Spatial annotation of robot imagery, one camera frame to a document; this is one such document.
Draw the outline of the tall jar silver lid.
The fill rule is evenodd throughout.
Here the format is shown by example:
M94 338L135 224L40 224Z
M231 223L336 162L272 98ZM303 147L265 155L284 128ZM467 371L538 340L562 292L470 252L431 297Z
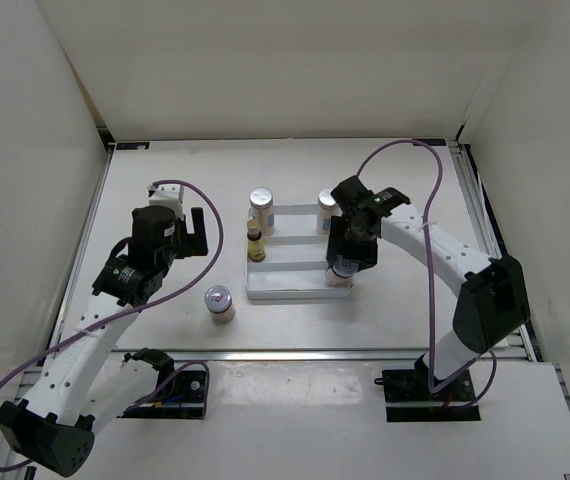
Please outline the tall jar silver lid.
M340 209L332 197L331 191L331 188L326 188L318 194L316 217L316 233L318 235L328 235L332 218L340 215Z
M255 219L261 233L270 237L275 232L274 198L267 187L259 187L249 194L251 217Z

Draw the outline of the short jar red label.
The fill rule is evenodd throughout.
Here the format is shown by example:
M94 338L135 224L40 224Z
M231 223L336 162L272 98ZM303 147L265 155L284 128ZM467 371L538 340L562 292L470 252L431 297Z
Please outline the short jar red label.
M205 292L204 303L214 323L229 323L236 315L233 297L225 286L215 285L210 287Z
M325 278L330 286L336 288L350 288L353 277L358 272L357 264L334 264L325 272Z

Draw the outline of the small yellow bottle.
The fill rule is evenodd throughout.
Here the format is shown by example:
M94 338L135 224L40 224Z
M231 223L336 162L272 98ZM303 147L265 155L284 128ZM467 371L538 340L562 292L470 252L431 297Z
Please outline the small yellow bottle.
M266 249L260 226L255 219L247 221L248 257L253 262L261 262L266 258Z

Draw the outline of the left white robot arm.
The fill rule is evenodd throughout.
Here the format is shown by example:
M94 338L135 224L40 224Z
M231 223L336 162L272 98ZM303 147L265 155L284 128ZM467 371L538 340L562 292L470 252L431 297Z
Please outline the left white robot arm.
M10 448L64 478L87 461L113 419L172 396L182 370L165 352L143 348L118 372L95 382L117 341L145 310L176 260L205 257L204 214L193 226L163 205L136 208L130 236L118 242L92 284L77 332L50 349L53 360L19 401L0 406L0 431Z

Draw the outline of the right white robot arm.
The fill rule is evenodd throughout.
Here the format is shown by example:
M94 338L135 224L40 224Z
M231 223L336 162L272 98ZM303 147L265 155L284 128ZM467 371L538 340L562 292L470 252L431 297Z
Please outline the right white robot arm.
M378 243L395 245L426 267L428 311L436 313L435 282L455 295L452 327L442 338L429 328L429 346L415 363L430 394L437 395L480 356L530 318L523 269L510 255L477 251L431 224L409 198L388 187L379 193L357 177L335 187L341 213L330 220L327 281L347 285L378 261Z

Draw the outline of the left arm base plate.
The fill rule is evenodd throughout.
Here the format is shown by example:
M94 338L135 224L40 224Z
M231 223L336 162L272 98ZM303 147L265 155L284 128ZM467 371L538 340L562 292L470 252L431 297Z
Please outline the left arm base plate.
M176 366L176 361L167 353L143 348L124 355L124 363L143 362L158 374L156 386L170 381L163 389L139 405L128 407L121 418L204 420L208 409L208 395L211 374L203 361L188 361Z

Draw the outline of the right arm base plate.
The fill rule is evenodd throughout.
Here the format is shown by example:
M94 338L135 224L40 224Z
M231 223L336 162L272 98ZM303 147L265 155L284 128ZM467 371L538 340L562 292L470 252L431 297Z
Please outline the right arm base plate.
M461 377L432 394L416 370L383 370L374 384L383 389L388 423L478 422L479 408L471 375Z

